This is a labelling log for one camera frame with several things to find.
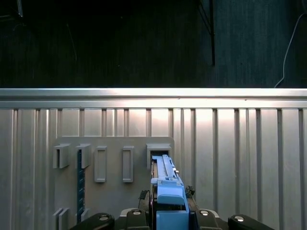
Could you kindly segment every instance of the metal panel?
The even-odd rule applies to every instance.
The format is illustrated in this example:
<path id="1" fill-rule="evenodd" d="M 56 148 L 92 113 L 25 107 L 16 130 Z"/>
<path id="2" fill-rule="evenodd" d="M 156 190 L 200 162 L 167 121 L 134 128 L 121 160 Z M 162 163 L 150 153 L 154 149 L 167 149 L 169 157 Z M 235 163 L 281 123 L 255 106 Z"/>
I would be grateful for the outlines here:
<path id="1" fill-rule="evenodd" d="M 306 108 L 307 90 L 1 89 L 4 229 L 52 229 L 61 136 L 173 137 L 201 208 L 307 229 Z"/>
<path id="2" fill-rule="evenodd" d="M 195 198 L 199 207 L 214 210 L 214 167 L 213 167 L 213 111 L 195 111 L 196 156 L 195 156 Z"/>
<path id="3" fill-rule="evenodd" d="M 286 109 L 282 113 L 283 146 L 283 229 L 302 229 L 301 202 L 293 197 L 301 197 L 299 121 L 297 109 Z"/>
<path id="4" fill-rule="evenodd" d="M 146 136 L 146 110 L 129 110 L 129 137 Z"/>
<path id="5" fill-rule="evenodd" d="M 236 153 L 234 110 L 217 111 L 217 211 L 226 219 L 236 212 Z"/>
<path id="6" fill-rule="evenodd" d="M 167 137 L 168 136 L 168 109 L 153 109 L 151 127 L 151 136 Z"/>
<path id="7" fill-rule="evenodd" d="M 85 109 L 84 135 L 100 137 L 102 130 L 102 111 L 100 109 Z"/>
<path id="8" fill-rule="evenodd" d="M 16 152 L 16 229 L 34 229 L 35 216 L 35 110 L 18 112 Z"/>
<path id="9" fill-rule="evenodd" d="M 147 169 L 146 162 L 147 144 L 168 147 L 166 149 L 170 148 L 171 154 L 174 149 L 174 141 L 169 137 L 63 137 L 59 138 L 59 141 L 70 143 L 72 146 L 89 143 L 94 149 L 98 147 L 101 150 L 107 147 L 107 152 L 101 151 L 98 160 L 95 158 L 98 164 L 91 164 L 85 169 L 85 207 L 90 209 L 90 216 L 105 210 L 115 218 L 123 209 L 137 207 L 140 191 L 150 186 L 150 170 Z M 133 157 L 131 151 L 127 153 L 123 150 L 133 150 Z M 99 171 L 95 170 L 96 166 L 100 166 Z M 96 172 L 99 180 L 95 182 L 93 178 Z M 66 171 L 65 174 L 66 181 L 69 182 L 74 178 L 75 171 Z"/>
<path id="10" fill-rule="evenodd" d="M 261 110 L 261 220 L 279 229 L 277 110 Z"/>
<path id="11" fill-rule="evenodd" d="M 0 110 L 0 117 L 0 204 L 3 207 L 0 222 L 3 223 L 3 229 L 11 229 L 14 111 Z"/>

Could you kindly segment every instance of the rectangular slot holder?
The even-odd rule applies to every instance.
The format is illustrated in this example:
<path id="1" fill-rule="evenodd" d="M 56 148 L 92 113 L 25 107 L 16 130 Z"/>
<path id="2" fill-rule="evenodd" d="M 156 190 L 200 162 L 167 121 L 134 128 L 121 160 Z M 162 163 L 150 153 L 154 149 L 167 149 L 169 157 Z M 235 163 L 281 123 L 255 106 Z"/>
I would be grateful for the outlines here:
<path id="1" fill-rule="evenodd" d="M 84 221 L 89 217 L 90 217 L 90 209 L 86 208 L 84 210 L 84 212 L 81 214 L 81 221 Z M 74 221 L 75 221 L 75 225 L 76 225 L 77 224 L 77 214 L 75 214 L 75 220 Z"/>
<path id="2" fill-rule="evenodd" d="M 85 169 L 90 165 L 91 157 L 91 145 L 90 144 L 81 144 L 76 147 L 77 150 L 81 150 L 81 167 Z"/>
<path id="3" fill-rule="evenodd" d="M 69 220 L 69 208 L 66 208 L 59 214 L 59 230 L 69 229 L 68 220 Z"/>
<path id="4" fill-rule="evenodd" d="M 53 168 L 63 169 L 69 165 L 69 144 L 53 147 Z"/>
<path id="5" fill-rule="evenodd" d="M 59 229 L 59 215 L 63 211 L 62 208 L 59 208 L 53 215 L 52 215 L 52 222 L 53 222 L 53 229 Z"/>
<path id="6" fill-rule="evenodd" d="M 171 157 L 171 150 L 172 148 L 170 144 L 147 144 L 147 169 L 150 169 L 151 167 L 151 158 L 153 152 L 155 152 L 157 155 L 166 154 Z"/>
<path id="7" fill-rule="evenodd" d="M 107 147 L 98 146 L 94 153 L 94 181 L 96 183 L 106 182 Z"/>
<path id="8" fill-rule="evenodd" d="M 123 182 L 133 182 L 133 146 L 124 146 L 123 148 Z"/>

